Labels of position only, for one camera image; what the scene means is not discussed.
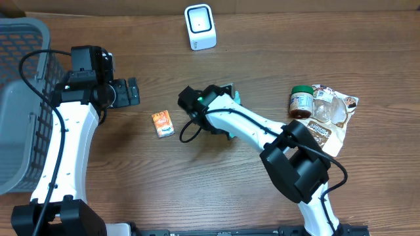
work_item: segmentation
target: snack bag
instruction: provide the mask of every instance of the snack bag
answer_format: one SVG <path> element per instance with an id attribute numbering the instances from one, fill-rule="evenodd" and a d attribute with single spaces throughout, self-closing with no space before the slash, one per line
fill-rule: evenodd
<path id="1" fill-rule="evenodd" d="M 155 123 L 157 136 L 159 138 L 170 136 L 175 133 L 167 110 L 153 114 L 152 119 Z"/>
<path id="2" fill-rule="evenodd" d="M 313 85 L 314 112 L 308 119 L 299 119 L 313 135 L 322 150 L 336 157 L 343 146 L 347 123 L 359 99 L 323 85 Z"/>

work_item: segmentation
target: gray plastic basket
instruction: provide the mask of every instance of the gray plastic basket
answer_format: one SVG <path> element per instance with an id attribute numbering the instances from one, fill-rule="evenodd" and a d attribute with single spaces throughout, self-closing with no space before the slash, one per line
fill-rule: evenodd
<path id="1" fill-rule="evenodd" d="M 33 18 L 0 19 L 0 194 L 33 191 L 41 177 L 51 139 L 50 107 L 21 80 L 20 59 L 49 49 L 46 25 Z M 54 54 L 28 58 L 24 74 L 49 96 L 64 68 Z"/>

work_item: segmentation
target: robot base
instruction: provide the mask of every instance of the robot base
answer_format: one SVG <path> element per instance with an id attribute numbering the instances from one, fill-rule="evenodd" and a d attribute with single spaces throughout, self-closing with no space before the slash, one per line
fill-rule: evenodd
<path id="1" fill-rule="evenodd" d="M 343 224 L 337 232 L 340 236 L 369 236 L 367 226 Z M 141 236 L 310 236 L 303 226 L 280 226 L 278 229 L 221 229 L 202 231 L 140 231 Z"/>

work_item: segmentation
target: white plastic casing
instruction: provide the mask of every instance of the white plastic casing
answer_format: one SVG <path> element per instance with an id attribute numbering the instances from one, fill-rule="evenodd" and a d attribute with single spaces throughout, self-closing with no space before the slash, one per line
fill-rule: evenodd
<path id="1" fill-rule="evenodd" d="M 222 96 L 216 97 L 209 104 L 208 110 L 211 111 L 214 109 L 234 109 L 236 111 L 240 111 L 254 119 L 256 122 L 269 128 L 276 134 L 282 133 L 282 126 L 285 125 L 281 122 L 265 119 L 264 117 L 249 111 L 248 109 L 233 101 L 233 99 L 228 94 L 223 94 Z M 251 121 L 236 113 L 214 112 L 207 114 L 205 117 L 213 127 L 234 134 L 259 152 L 264 151 L 264 145 L 266 143 L 271 144 L 277 138 L 272 134 L 266 133 L 264 130 L 254 125 Z"/>
<path id="2" fill-rule="evenodd" d="M 192 5 L 184 12 L 192 50 L 216 46 L 216 29 L 213 14 L 207 4 Z"/>
<path id="3" fill-rule="evenodd" d="M 92 104 L 81 105 L 80 102 L 64 102 L 57 107 L 57 110 L 63 117 L 68 131 L 56 179 L 57 188 L 52 192 L 50 202 L 60 202 L 63 201 L 65 195 L 72 195 L 73 199 L 81 199 L 87 203 L 85 191 L 87 159 L 99 117 Z M 39 204 L 45 202 L 61 142 L 61 126 L 55 112 L 52 113 L 52 122 L 47 159 L 41 179 L 31 196 L 31 201 L 38 199 Z"/>
<path id="4" fill-rule="evenodd" d="M 131 236 L 131 228 L 127 223 L 105 224 L 107 236 Z"/>
<path id="5" fill-rule="evenodd" d="M 321 204 L 321 194 L 328 189 L 328 183 L 322 184 L 315 192 L 312 194 L 312 200 L 306 204 L 300 202 L 297 206 L 302 212 L 304 219 L 304 228 L 312 236 L 330 236 L 333 235 L 333 230 L 328 224 L 327 216 L 324 213 L 324 209 Z M 325 207 L 327 208 L 328 216 L 331 222 L 334 225 L 334 229 L 337 230 L 339 227 L 340 221 L 334 215 L 331 202 L 329 201 L 328 194 L 325 195 Z"/>

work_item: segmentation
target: printed label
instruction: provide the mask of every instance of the printed label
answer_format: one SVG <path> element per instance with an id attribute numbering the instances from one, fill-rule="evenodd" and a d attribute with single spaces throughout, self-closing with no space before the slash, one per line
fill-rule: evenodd
<path id="1" fill-rule="evenodd" d="M 308 129 L 321 148 L 326 144 L 328 138 L 331 136 L 331 131 L 329 129 L 320 126 L 314 121 L 309 121 Z"/>
<path id="2" fill-rule="evenodd" d="M 332 94 L 328 94 L 324 91 L 318 91 L 317 95 L 316 95 L 316 99 L 319 100 L 324 100 L 326 102 L 331 103 L 333 101 L 334 95 Z"/>
<path id="3" fill-rule="evenodd" d="M 155 123 L 156 132 L 159 138 L 169 136 L 174 133 L 171 118 L 168 111 L 162 111 L 152 115 Z"/>
<path id="4" fill-rule="evenodd" d="M 312 113 L 312 103 L 314 99 L 303 92 L 292 94 L 290 98 L 290 110 L 303 109 Z"/>

